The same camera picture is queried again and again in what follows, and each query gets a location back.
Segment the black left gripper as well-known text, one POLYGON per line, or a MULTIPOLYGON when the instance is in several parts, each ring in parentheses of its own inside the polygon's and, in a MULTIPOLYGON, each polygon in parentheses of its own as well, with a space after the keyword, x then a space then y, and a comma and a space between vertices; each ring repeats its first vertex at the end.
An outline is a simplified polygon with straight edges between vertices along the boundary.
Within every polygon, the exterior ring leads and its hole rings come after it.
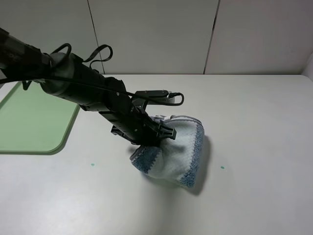
POLYGON ((99 113, 112 124, 111 133, 134 145, 159 147, 162 139, 176 139, 175 128, 154 123, 138 110, 129 97, 115 97, 105 111, 99 113))

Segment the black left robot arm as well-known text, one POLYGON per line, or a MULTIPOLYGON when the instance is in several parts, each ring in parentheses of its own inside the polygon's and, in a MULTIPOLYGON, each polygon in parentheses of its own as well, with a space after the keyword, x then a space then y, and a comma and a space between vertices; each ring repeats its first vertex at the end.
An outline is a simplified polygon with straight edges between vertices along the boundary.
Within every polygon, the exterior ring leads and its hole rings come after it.
POLYGON ((112 124, 111 132, 132 144, 158 146, 163 139, 175 139, 176 131, 154 121, 146 113, 149 103, 162 105, 167 91, 127 92, 123 81, 104 77, 86 66, 86 60, 63 44, 51 54, 25 44, 7 31, 0 32, 2 84, 21 82, 25 90, 32 82, 55 97, 71 101, 84 111, 98 112, 112 124))

